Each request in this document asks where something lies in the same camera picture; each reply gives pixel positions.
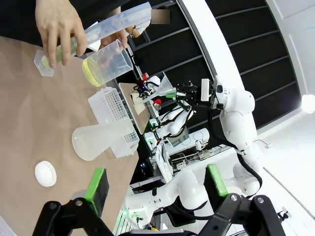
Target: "clear plastic tube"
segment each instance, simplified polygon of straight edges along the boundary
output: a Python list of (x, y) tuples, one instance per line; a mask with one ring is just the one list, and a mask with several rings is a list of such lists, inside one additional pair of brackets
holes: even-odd
[[(87, 28), (85, 34), (88, 44), (92, 44), (115, 32), (123, 30), (129, 26), (137, 25), (151, 19), (151, 6), (148, 2), (123, 11), (117, 15), (103, 20), (102, 22)], [(71, 54), (74, 56), (77, 49), (75, 37), (71, 38)], [(56, 50), (56, 61), (62, 60), (61, 45)], [(49, 67), (49, 62), (43, 51), (37, 51), (34, 63), (42, 76), (53, 76), (54, 70)]]

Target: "green gripper pad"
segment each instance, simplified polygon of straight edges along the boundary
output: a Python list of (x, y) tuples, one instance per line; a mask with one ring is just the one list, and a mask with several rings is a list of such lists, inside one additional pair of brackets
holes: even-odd
[(209, 164), (206, 167), (204, 186), (215, 212), (228, 195), (228, 190), (216, 165)]
[(102, 215), (108, 190), (109, 184), (106, 170), (104, 168), (96, 168), (84, 198), (91, 203), (99, 217)]

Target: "yellow liquid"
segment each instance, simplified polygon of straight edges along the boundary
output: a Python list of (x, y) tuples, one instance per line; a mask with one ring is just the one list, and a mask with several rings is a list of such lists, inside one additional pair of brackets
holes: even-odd
[[(75, 51), (77, 50), (77, 47), (78, 47), (78, 43), (77, 43), (75, 37), (71, 38), (70, 43), (71, 43), (71, 54), (75, 54)], [(63, 58), (63, 52), (61, 49), (61, 45), (59, 45), (56, 48), (56, 62), (60, 62), (62, 60), (62, 58)], [(41, 62), (44, 65), (44, 67), (50, 68), (49, 61), (48, 61), (48, 58), (46, 56), (42, 57)]]
[(92, 85), (99, 87), (104, 84), (102, 83), (102, 75), (94, 60), (90, 58), (84, 59), (82, 69), (85, 77)]

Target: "black wall panel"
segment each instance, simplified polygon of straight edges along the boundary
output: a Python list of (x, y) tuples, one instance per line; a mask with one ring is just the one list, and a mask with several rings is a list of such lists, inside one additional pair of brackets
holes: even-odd
[[(143, 2), (146, 1), (132, 0), (129, 5), (134, 6)], [(165, 1), (150, 0), (149, 2), (154, 6)], [(241, 73), (244, 87), (256, 99), (260, 98), (257, 100), (253, 112), (256, 127), (260, 128), (299, 107), (301, 98), (297, 83), (294, 83), (296, 80), (290, 58), (281, 33), (270, 33), (278, 30), (278, 28), (269, 8), (266, 7), (265, 1), (206, 0), (206, 2), (213, 15), (217, 17), (217, 23), (227, 43), (238, 42), (230, 46), (230, 50)], [(159, 39), (189, 26), (178, 5), (172, 5), (170, 9), (170, 25), (151, 25), (147, 28), (146, 32), (151, 40)], [(146, 42), (143, 37), (133, 41), (136, 46), (143, 45)], [(190, 29), (141, 49), (138, 48), (135, 54), (143, 59), (143, 64), (140, 66), (143, 72), (153, 75), (167, 70), (165, 74), (173, 86), (187, 83), (188, 80), (200, 86), (201, 79), (212, 78), (204, 58), (195, 59), (169, 70), (169, 67), (202, 54)], [(176, 106), (175, 103), (169, 103), (170, 99), (162, 97), (161, 100), (164, 102), (161, 114), (171, 111)], [(188, 121), (190, 133), (208, 128), (208, 123), (205, 122), (208, 119), (208, 110), (206, 108), (196, 108), (196, 111), (197, 113)], [(212, 119), (212, 127), (215, 133), (223, 138), (218, 114), (218, 111), (212, 113), (212, 117), (215, 117), (215, 119)], [(208, 148), (219, 144), (221, 143), (211, 137)]]
[(268, 8), (219, 18), (217, 23), (228, 44), (277, 30)]
[(266, 5), (264, 0), (206, 0), (206, 3), (214, 16)]
[(147, 33), (151, 40), (166, 36), (167, 34), (189, 27), (182, 11), (177, 4), (169, 6), (170, 24), (168, 25), (150, 25)]
[(259, 98), (295, 81), (289, 58), (264, 66), (242, 75), (246, 90), (251, 91), (254, 98)]
[(284, 116), (301, 105), (300, 93), (296, 84), (288, 86), (256, 102), (252, 113), (256, 128)]
[(142, 72), (149, 75), (201, 55), (200, 48), (190, 30), (165, 38), (141, 48), (135, 54), (143, 58)]
[(273, 33), (236, 44), (230, 47), (230, 50), (240, 73), (287, 56), (280, 33)]

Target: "black cable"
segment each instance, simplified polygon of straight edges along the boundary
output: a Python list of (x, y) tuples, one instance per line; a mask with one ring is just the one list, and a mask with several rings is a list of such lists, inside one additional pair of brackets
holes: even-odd
[(176, 109), (174, 109), (174, 110), (172, 110), (172, 111), (167, 112), (167, 113), (163, 116), (163, 118), (161, 119), (161, 121), (164, 120), (164, 118), (165, 118), (168, 114), (170, 114), (171, 112), (176, 111), (176, 110), (178, 110), (178, 109), (181, 109), (181, 107), (178, 107), (178, 108), (176, 108)]
[(262, 141), (261, 139), (257, 139), (257, 140), (255, 140), (254, 142), (256, 142), (256, 141), (261, 141), (261, 142), (263, 142), (265, 145), (268, 145), (266, 142)]
[(151, 82), (151, 81), (146, 82), (146, 84), (151, 84), (151, 85), (154, 85), (154, 86), (157, 86), (157, 87), (158, 87), (158, 85), (157, 85), (156, 83), (153, 83), (153, 82)]
[(152, 217), (154, 218), (154, 228), (157, 228), (157, 226), (156, 226), (156, 224), (157, 224), (156, 216), (153, 215)]
[(176, 135), (173, 135), (173, 136), (168, 136), (167, 135), (166, 138), (177, 138), (177, 137), (179, 137), (183, 133), (183, 131), (185, 130), (185, 127), (187, 126), (187, 123), (188, 123), (189, 116), (191, 115), (192, 112), (193, 112), (193, 109), (191, 109), (190, 112), (188, 113), (188, 116), (186, 117), (185, 124), (183, 125), (183, 128), (182, 128), (182, 131), (179, 132)]
[[(257, 174), (256, 171), (254, 171), (243, 159), (241, 154), (237, 154), (237, 158), (239, 160), (239, 162), (241, 163), (241, 165), (245, 168), (245, 170), (247, 170), (252, 176), (254, 176), (258, 182), (259, 182), (259, 189), (257, 190), (257, 192), (261, 189), (262, 187), (262, 178), (260, 177), (259, 174)], [(255, 192), (253, 195), (247, 196), (246, 198), (249, 199), (252, 196), (254, 196), (257, 192)]]
[[(162, 156), (163, 160), (165, 159), (164, 156), (163, 156), (164, 148), (165, 148), (165, 147), (164, 147), (164, 145), (163, 145), (163, 146), (162, 146), (162, 153), (161, 153), (161, 156)], [(168, 170), (170, 171), (170, 173), (172, 173), (172, 172), (171, 172), (171, 169), (169, 168), (169, 165), (170, 165), (170, 164), (169, 164), (169, 163), (166, 163), (166, 165), (167, 165)]]
[(209, 216), (196, 216), (196, 215), (191, 215), (189, 213), (187, 213), (186, 211), (180, 209), (177, 205), (172, 205), (172, 207), (176, 208), (176, 210), (183, 215), (184, 217), (189, 218), (190, 220), (210, 220), (210, 218), (212, 217), (212, 215)]
[(186, 235), (187, 235), (187, 236), (192, 236), (192, 235), (197, 236), (197, 235), (198, 235), (198, 234), (196, 234), (196, 233), (194, 233), (194, 232), (192, 232), (192, 231), (187, 231), (187, 230), (185, 230), (185, 232), (186, 232)]
[(212, 114), (212, 109), (209, 107), (208, 126), (209, 126), (209, 131), (212, 134), (213, 138), (216, 141), (221, 142), (222, 144), (224, 144), (226, 146), (229, 146), (229, 147), (237, 149), (237, 147), (233, 143), (230, 143), (228, 140), (224, 140), (224, 139), (220, 138), (218, 135), (215, 134), (215, 132), (213, 131), (213, 128), (212, 128), (212, 117), (211, 117), (211, 114)]
[(177, 117), (179, 117), (179, 115), (180, 115), (182, 112), (184, 112), (184, 110), (182, 110), (181, 112), (179, 112), (173, 119), (168, 119), (168, 120), (164, 121), (163, 123), (160, 123), (158, 126), (155, 127), (155, 129), (161, 128), (162, 126), (165, 126), (165, 125), (167, 125), (167, 124), (170, 123), (170, 122), (173, 122), (174, 120), (176, 120)]
[[(209, 113), (208, 113), (208, 114), (209, 114), (209, 116), (208, 116), (209, 130), (210, 130), (210, 133), (212, 133), (212, 136), (214, 137), (214, 139), (217, 140), (218, 142), (222, 142), (222, 144), (224, 144), (224, 145), (226, 145), (226, 146), (230, 146), (230, 147), (232, 147), (232, 148), (238, 150), (237, 147), (236, 147), (234, 144), (230, 143), (228, 140), (224, 140), (224, 139), (218, 137), (218, 135), (216, 135), (216, 134), (213, 132), (213, 129), (212, 129), (212, 122), (211, 122), (211, 121), (212, 121), (211, 108), (209, 108)], [(259, 189), (258, 189), (258, 191), (259, 191), (259, 190), (261, 189), (261, 187), (262, 187), (262, 178), (259, 176), (259, 174), (258, 174), (256, 171), (254, 171), (254, 170), (244, 161), (243, 157), (242, 157), (240, 154), (237, 154), (237, 158), (238, 158), (239, 162), (241, 163), (241, 165), (245, 168), (245, 170), (247, 170), (252, 176), (254, 176), (254, 177), (258, 180), (258, 182), (259, 182)], [(247, 196), (246, 198), (249, 199), (249, 198), (251, 198), (252, 196), (254, 196), (255, 194), (250, 195), (250, 196)]]
[(214, 94), (215, 94), (215, 98), (217, 99), (218, 103), (220, 104), (219, 100), (218, 100), (218, 97), (217, 97), (217, 93), (216, 93), (216, 90), (215, 90), (215, 87), (213, 87), (212, 83), (210, 83), (213, 91), (214, 91)]

